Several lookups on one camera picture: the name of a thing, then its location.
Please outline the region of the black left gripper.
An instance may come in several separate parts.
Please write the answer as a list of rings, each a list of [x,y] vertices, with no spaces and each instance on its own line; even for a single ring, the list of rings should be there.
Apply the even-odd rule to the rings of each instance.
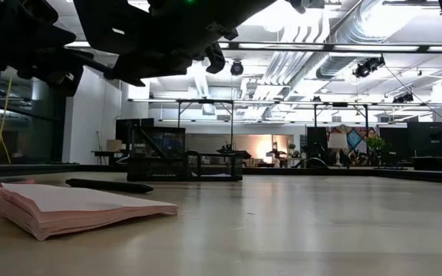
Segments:
[[[76,35],[60,28],[54,22],[41,20],[0,20],[0,48],[6,44],[57,45],[74,42]],[[54,51],[38,51],[27,55],[16,67],[20,78],[36,77],[65,96],[74,96],[83,74],[82,58],[94,60],[86,51],[61,48]]]

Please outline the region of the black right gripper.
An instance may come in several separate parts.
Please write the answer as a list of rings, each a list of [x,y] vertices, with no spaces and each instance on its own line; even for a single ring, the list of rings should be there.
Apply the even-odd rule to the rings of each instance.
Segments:
[[[121,54],[104,72],[108,80],[144,87],[142,79],[185,75],[194,61],[205,58],[207,73],[217,74],[226,64],[216,42],[236,37],[236,28],[276,0],[147,0],[149,13],[128,0],[73,0],[88,44]],[[141,28],[154,50],[133,51]]]

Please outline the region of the black mesh desk organizer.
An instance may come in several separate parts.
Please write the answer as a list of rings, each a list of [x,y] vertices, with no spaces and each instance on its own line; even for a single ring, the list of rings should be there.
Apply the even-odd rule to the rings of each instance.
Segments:
[[[166,155],[160,157],[137,130],[144,132]],[[200,153],[186,148],[184,128],[160,126],[136,126],[130,131],[130,150],[127,158],[127,179],[129,181],[165,182],[166,177],[205,176],[226,173],[231,176],[242,174],[242,159],[236,153]]]

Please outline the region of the pink sticky note pad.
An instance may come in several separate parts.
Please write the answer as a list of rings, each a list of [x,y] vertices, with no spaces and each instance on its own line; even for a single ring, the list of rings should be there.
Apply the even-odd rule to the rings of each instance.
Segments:
[[[44,241],[149,215],[176,215],[179,207],[93,189],[4,183],[0,216]]]

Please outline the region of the black computer monitor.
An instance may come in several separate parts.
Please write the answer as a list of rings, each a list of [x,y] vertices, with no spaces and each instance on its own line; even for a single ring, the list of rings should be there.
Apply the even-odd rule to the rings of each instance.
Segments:
[[[117,119],[115,121],[115,139],[126,143],[134,127],[153,127],[154,118]]]
[[[308,153],[317,156],[327,150],[327,133],[325,127],[309,127],[307,129]]]

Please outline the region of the dark background table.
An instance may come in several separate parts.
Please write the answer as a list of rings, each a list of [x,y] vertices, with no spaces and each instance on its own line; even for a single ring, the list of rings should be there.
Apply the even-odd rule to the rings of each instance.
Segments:
[[[113,151],[92,151],[94,157],[97,158],[99,166],[111,166],[114,164],[116,152]]]

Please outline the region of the white table lamp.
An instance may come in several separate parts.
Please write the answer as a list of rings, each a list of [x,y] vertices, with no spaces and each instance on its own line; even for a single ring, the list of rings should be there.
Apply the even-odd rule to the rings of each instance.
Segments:
[[[335,165],[338,167],[349,167],[348,143],[345,133],[330,133],[328,138],[328,148],[335,154]]]

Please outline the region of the green potted plant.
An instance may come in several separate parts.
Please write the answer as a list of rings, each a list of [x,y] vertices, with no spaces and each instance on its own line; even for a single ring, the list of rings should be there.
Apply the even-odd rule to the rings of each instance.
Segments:
[[[366,140],[368,146],[368,161],[373,166],[382,164],[383,149],[386,146],[385,141],[379,136],[368,137]]]

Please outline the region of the large black monitor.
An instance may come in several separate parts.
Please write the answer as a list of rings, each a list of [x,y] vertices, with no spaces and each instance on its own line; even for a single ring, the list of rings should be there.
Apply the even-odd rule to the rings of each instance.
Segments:
[[[414,157],[441,157],[442,122],[408,122],[407,141]]]

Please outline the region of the black background frame stand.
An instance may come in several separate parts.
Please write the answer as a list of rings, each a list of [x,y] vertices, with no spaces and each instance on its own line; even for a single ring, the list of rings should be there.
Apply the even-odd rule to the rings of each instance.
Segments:
[[[314,115],[314,127],[318,126],[318,115],[319,110],[326,110],[328,107],[337,108],[337,109],[345,109],[352,107],[357,111],[362,117],[364,117],[364,123],[354,122],[354,125],[362,125],[366,128],[369,128],[369,103],[356,103],[356,102],[313,102],[313,115]]]
[[[230,115],[230,149],[233,148],[233,126],[234,126],[234,111],[235,111],[235,103],[234,100],[219,100],[219,99],[207,99],[207,98],[199,98],[199,99],[176,99],[178,103],[178,111],[177,111],[177,126],[180,127],[180,120],[182,113],[187,110],[191,104],[219,104],[221,105]]]

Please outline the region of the black overhead frame bar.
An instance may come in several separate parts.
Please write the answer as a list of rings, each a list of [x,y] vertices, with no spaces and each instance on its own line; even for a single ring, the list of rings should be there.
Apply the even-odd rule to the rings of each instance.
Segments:
[[[221,41],[226,51],[289,51],[369,54],[442,54],[442,44],[332,44],[296,42]]]

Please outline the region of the black aluminium table frame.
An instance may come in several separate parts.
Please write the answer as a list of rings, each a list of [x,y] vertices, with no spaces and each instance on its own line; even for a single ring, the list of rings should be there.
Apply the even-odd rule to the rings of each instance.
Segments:
[[[38,164],[38,165],[1,165],[0,177],[41,175],[52,173],[126,173],[124,166],[98,166],[78,164]],[[194,176],[166,177],[166,181],[185,181],[187,179],[199,181],[239,181],[244,176],[363,176],[383,177],[391,179],[406,179],[424,182],[442,182],[442,171],[417,171],[394,169],[286,169],[286,168],[243,168],[240,176],[231,176],[226,173]]]

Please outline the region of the colourful wall painting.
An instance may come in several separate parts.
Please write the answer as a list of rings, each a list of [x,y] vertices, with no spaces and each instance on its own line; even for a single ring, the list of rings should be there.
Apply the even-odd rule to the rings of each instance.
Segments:
[[[357,150],[360,153],[367,152],[366,140],[368,137],[378,136],[374,127],[339,125],[326,128],[327,145],[330,133],[345,133],[348,143],[348,153]]]

